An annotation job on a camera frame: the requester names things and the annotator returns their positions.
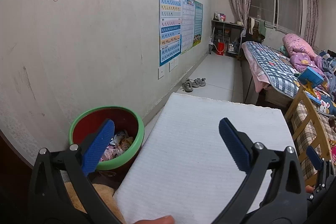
floor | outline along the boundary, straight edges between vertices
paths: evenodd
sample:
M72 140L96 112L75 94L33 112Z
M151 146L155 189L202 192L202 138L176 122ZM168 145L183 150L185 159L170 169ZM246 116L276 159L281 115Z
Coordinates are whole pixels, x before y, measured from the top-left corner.
M229 56L209 54L189 77L205 78L206 85L185 92L183 87L177 91L198 97L206 97L221 101L243 102L243 79L240 62ZM162 109L146 125L144 142L152 131Z

wall chart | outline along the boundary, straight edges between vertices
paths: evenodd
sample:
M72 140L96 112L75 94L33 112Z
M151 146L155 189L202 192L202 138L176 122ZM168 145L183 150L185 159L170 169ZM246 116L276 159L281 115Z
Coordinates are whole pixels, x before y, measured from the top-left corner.
M160 66L181 53L182 0L159 0Z
M194 30L193 46L196 46L201 42L202 22L203 22L203 4L195 1L195 30Z
M193 47L195 27L195 1L183 0L181 52L184 53Z

blue plaid blanket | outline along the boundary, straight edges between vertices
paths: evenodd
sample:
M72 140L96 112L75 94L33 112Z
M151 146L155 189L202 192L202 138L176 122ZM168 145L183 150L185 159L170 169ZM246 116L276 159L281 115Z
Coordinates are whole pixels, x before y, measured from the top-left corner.
M298 71L288 64L286 57L256 42L247 41L246 46L266 74L270 84L280 93L294 98L299 90L298 79L294 76Z
M245 42L248 50L256 59L258 65L266 74L270 84L278 92L294 98L299 90L299 80L294 75L298 71L290 64L289 59L271 47L261 45L252 41ZM318 101L320 103L314 104L317 112L327 115L336 115L336 104L331 100L329 95L315 90ZM308 97L315 103L313 98L308 92Z

wall stain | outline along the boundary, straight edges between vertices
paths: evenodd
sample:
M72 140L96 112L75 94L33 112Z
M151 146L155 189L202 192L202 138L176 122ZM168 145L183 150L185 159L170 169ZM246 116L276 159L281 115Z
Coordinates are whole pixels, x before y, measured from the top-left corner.
M27 69L26 69L26 67L25 67L25 66L23 66L23 72L24 72L24 74L25 74L25 80L26 80L26 84L27 84L27 86L30 88L30 90L31 90L31 93L32 93L32 94L33 94L33 96L34 96L34 100L36 101L35 94L34 94L34 92L33 92L33 90L32 90L32 87L31 87L31 85L30 85L30 81L29 81L29 78L28 78Z
M15 76L13 76L13 78L14 78L14 83L15 83L16 91L19 92L19 93L21 93L21 86L20 86L20 84L17 82Z
M23 83L22 76L21 76L20 72L19 72L19 78L20 78L21 82Z
M15 43L15 45L13 47L11 47L8 54L10 54L12 52L12 50L15 48L16 45L17 45L17 42Z

pillow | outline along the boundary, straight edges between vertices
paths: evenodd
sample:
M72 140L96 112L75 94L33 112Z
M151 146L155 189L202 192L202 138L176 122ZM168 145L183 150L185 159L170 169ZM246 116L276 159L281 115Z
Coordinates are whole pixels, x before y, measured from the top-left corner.
M285 45L289 56L292 56L296 52L304 52L314 60L317 54L313 51L311 46L301 37L296 34L289 33L282 38L282 42Z

